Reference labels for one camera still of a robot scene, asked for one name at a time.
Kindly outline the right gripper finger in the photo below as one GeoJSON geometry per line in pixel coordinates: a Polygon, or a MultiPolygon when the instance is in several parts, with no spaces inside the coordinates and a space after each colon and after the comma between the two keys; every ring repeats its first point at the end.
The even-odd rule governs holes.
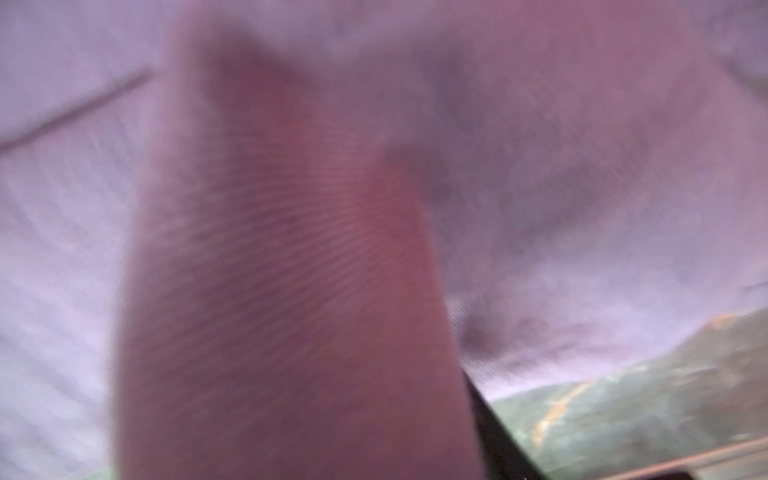
{"type": "Polygon", "coordinates": [[[471,399],[488,479],[545,480],[546,476],[515,442],[470,376],[462,372],[471,399]]]}

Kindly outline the purple trousers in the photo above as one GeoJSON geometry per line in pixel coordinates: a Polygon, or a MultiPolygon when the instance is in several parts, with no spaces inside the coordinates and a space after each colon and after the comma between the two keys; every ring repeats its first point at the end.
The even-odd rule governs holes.
{"type": "Polygon", "coordinates": [[[1,475],[481,479],[767,303],[763,1],[5,1],[1,475]]]}

